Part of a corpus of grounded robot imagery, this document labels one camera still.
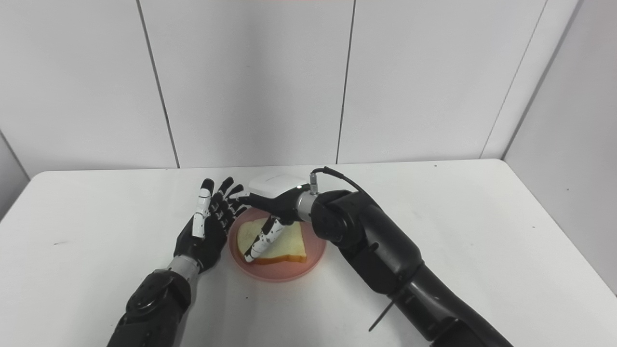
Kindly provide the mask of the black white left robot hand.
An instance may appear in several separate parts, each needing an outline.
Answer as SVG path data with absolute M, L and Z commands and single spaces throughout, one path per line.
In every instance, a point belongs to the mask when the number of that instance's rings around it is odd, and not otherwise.
M 174 257 L 191 259 L 200 273 L 216 265 L 232 224 L 247 209 L 232 197 L 243 189 L 231 176 L 218 188 L 212 179 L 203 180 L 195 213 L 178 235 Z

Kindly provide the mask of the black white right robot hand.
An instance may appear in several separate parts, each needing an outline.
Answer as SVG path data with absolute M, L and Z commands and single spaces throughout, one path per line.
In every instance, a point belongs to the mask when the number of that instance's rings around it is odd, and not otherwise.
M 244 251 L 245 262 L 254 262 L 282 235 L 284 227 L 294 222 L 311 222 L 310 185 L 306 180 L 286 173 L 258 176 L 248 188 L 234 196 L 246 206 L 269 213 L 253 243 Z

